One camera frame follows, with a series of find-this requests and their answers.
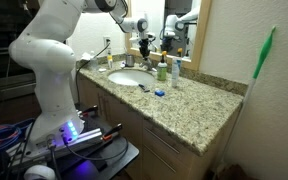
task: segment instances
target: wooden cabinet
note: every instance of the wooden cabinet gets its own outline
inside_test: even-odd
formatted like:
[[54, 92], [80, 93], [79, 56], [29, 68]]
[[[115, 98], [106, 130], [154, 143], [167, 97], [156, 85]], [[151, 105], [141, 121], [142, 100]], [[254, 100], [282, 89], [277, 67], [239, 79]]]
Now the wooden cabinet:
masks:
[[84, 76], [79, 81], [82, 103], [98, 105], [99, 116], [111, 126], [122, 123], [123, 129], [119, 133], [140, 151], [139, 156], [125, 170], [132, 179], [142, 179], [142, 117]]
[[138, 112], [118, 98], [84, 76], [80, 79], [81, 101], [88, 106], [97, 104], [99, 115], [111, 126], [122, 123], [120, 134], [139, 149], [139, 156], [125, 169], [133, 180], [205, 179], [212, 164], [216, 162], [218, 152], [222, 151], [237, 117], [238, 111], [232, 115], [229, 125], [215, 138], [208, 152], [199, 157], [166, 131], [144, 120]]

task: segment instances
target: white sink basin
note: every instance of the white sink basin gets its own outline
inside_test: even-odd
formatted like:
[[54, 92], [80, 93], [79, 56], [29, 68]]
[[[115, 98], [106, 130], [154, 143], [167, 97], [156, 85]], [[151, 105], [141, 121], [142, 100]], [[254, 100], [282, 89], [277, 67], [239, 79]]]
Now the white sink basin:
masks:
[[153, 75], [133, 69], [115, 71], [108, 76], [108, 79], [116, 84], [126, 86], [138, 86], [138, 84], [149, 85], [155, 81]]

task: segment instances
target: bottle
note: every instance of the bottle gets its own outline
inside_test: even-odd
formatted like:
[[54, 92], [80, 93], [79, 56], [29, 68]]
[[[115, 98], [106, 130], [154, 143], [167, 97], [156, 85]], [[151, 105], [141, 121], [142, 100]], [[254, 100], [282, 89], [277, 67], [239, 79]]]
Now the bottle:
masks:
[[113, 57], [110, 52], [108, 53], [108, 56], [107, 56], [107, 64], [110, 69], [113, 68]]
[[172, 59], [172, 87], [177, 86], [178, 77], [180, 75], [182, 48], [178, 48], [177, 56]]
[[166, 71], [167, 71], [167, 64], [165, 62], [166, 51], [162, 52], [161, 62], [158, 63], [158, 70], [157, 70], [157, 80], [165, 81], [166, 80]]
[[90, 59], [91, 70], [92, 71], [97, 71], [98, 62], [97, 62], [97, 58], [95, 57], [94, 51], [91, 51], [90, 55], [91, 55], [91, 59]]

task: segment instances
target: granite countertop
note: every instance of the granite countertop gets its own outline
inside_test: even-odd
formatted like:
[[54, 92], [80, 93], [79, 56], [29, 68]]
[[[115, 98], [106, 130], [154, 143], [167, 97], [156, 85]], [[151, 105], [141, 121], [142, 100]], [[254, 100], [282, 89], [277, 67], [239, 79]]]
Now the granite countertop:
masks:
[[[81, 74], [138, 111], [150, 122], [166, 130], [185, 147], [203, 156], [231, 115], [240, 107], [243, 97], [196, 81], [179, 78], [178, 87], [171, 87], [171, 75], [164, 82], [155, 81], [144, 93], [138, 86], [124, 86], [111, 82], [108, 75], [120, 70], [120, 62], [105, 72], [81, 69]], [[156, 72], [149, 72], [156, 77]], [[165, 92], [158, 97], [155, 89]]]

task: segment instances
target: faucet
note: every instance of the faucet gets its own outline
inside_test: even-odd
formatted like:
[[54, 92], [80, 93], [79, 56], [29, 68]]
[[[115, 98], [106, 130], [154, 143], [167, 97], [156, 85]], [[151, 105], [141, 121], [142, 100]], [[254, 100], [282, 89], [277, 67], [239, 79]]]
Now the faucet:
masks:
[[147, 57], [143, 58], [143, 60], [144, 61], [140, 64], [140, 67], [146, 66], [146, 70], [152, 71], [153, 70], [152, 61], [150, 59], [148, 59]]

